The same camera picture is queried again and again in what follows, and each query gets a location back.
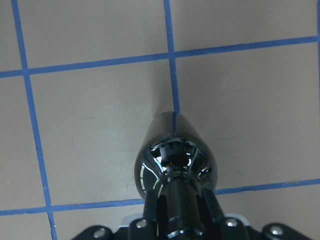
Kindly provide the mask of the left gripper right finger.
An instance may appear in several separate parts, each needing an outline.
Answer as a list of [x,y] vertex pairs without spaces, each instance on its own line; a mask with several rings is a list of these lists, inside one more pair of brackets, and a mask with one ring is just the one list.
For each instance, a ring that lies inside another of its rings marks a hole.
[[211,189],[204,188],[201,191],[201,198],[208,209],[212,222],[219,223],[225,215],[214,192]]

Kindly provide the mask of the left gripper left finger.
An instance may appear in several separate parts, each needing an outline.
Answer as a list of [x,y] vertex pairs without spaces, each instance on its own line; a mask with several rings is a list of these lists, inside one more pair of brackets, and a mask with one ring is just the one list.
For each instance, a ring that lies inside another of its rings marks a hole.
[[155,190],[146,192],[143,218],[154,225],[158,223],[158,194]]

